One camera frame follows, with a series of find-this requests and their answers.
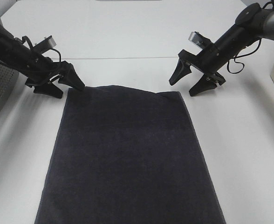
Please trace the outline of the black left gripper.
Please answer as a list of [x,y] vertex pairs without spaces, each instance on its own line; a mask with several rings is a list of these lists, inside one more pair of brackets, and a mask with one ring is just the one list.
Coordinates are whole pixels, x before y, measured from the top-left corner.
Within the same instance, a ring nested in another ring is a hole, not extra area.
[[60,60],[54,62],[50,58],[39,58],[37,67],[30,68],[24,72],[27,76],[25,85],[34,87],[34,93],[52,96],[54,98],[62,98],[63,91],[59,89],[54,82],[64,84],[78,91],[83,91],[85,84],[78,77],[73,64]]

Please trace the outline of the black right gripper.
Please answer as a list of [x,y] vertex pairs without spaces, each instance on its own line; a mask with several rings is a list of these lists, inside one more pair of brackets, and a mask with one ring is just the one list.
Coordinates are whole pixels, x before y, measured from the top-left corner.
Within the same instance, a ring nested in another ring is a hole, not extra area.
[[214,80],[217,80],[220,85],[226,81],[218,73],[218,70],[226,63],[226,59],[214,44],[210,44],[197,55],[183,49],[178,56],[177,66],[169,79],[170,85],[174,85],[180,79],[190,74],[192,72],[190,66],[204,73],[200,80],[189,90],[190,96],[196,96],[204,91],[215,89],[217,84]]

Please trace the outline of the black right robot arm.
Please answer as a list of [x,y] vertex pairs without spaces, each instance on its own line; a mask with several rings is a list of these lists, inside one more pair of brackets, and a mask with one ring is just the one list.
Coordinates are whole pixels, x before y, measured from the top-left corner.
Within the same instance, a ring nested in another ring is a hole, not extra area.
[[202,50],[194,55],[181,50],[178,64],[169,79],[174,85],[184,76],[191,73],[190,67],[203,73],[201,79],[189,90],[191,96],[215,89],[226,80],[219,74],[223,65],[228,65],[231,59],[239,58],[239,52],[254,42],[262,39],[274,41],[274,0],[269,2],[273,7],[267,9],[259,3],[247,6],[232,25],[216,42],[204,37],[199,32],[191,32],[189,41]]

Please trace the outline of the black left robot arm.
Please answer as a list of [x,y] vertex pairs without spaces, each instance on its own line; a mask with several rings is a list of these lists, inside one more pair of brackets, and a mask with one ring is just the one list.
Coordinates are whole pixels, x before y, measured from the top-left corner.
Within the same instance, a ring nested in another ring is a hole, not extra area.
[[83,91],[85,85],[71,63],[61,59],[54,62],[43,55],[55,51],[55,46],[52,36],[33,45],[27,36],[14,37],[0,24],[0,64],[25,75],[25,85],[34,88],[34,93],[62,98],[63,92],[54,85],[55,80]]

